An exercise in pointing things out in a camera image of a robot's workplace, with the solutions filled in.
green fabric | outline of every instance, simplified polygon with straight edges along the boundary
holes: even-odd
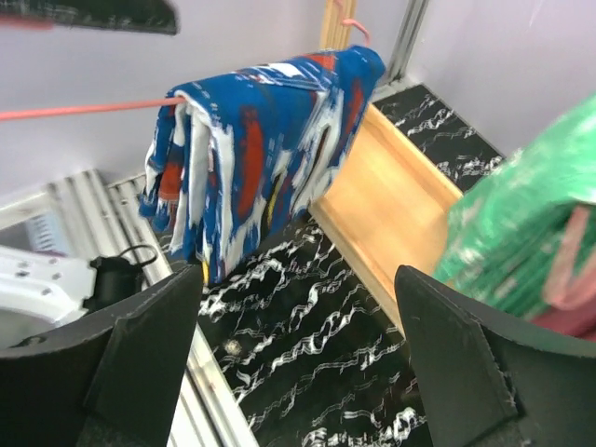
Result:
[[[542,288],[578,204],[596,204],[596,95],[479,181],[449,211],[435,279],[523,318],[546,310]],[[596,212],[577,257],[596,243]]]

shelf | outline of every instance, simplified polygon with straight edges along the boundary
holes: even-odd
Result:
[[[398,267],[431,273],[447,238],[447,210],[462,192],[369,106],[345,165],[311,214],[401,328]]]

maroon cloth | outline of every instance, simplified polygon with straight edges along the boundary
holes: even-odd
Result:
[[[584,333],[580,338],[590,342],[596,342],[596,330]]]
[[[582,335],[596,329],[596,298],[574,310],[551,308],[532,322],[542,328],[584,338]]]

